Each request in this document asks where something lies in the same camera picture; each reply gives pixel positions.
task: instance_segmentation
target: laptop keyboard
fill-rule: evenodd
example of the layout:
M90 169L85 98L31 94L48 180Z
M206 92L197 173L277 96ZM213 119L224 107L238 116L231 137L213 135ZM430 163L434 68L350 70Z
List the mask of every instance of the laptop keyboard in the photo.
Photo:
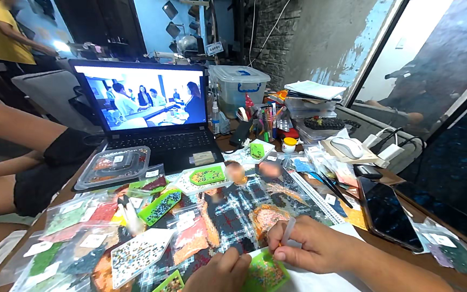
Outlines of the laptop keyboard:
M123 140L113 141L109 143L107 149L120 149L136 146L147 146L151 151L165 152L173 151L175 149L201 147L212 144L206 137L205 132L176 134L163 137L148 137L148 138L135 138L131 137L130 140L124 137Z

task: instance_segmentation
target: yellow lid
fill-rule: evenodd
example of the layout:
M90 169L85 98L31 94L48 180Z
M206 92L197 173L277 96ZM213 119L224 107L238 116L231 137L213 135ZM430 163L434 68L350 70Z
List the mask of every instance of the yellow lid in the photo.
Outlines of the yellow lid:
M284 143L286 143L287 145L289 146L294 146L297 144L297 140L291 138L291 137L287 137L287 138L284 138Z

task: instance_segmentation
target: small jar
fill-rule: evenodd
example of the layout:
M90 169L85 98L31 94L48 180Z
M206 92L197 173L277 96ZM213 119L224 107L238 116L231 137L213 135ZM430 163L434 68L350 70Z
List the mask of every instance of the small jar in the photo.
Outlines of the small jar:
M284 141L282 143L282 152L293 153L295 152L296 145L297 145L297 140L291 137L284 138Z

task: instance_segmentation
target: black shorts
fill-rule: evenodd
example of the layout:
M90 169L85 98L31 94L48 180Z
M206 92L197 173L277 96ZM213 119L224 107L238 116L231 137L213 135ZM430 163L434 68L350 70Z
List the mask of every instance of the black shorts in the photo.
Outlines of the black shorts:
M93 153L95 146L86 145L90 134L68 129L44 152L44 162L16 174L14 205L20 216L37 216L51 198L77 172Z

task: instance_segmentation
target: spray bottle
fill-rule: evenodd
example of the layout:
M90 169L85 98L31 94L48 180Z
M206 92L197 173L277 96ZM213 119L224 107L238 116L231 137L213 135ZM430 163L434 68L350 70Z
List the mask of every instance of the spray bottle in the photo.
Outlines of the spray bottle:
M219 108L217 107L217 101L212 105L212 132L219 134Z

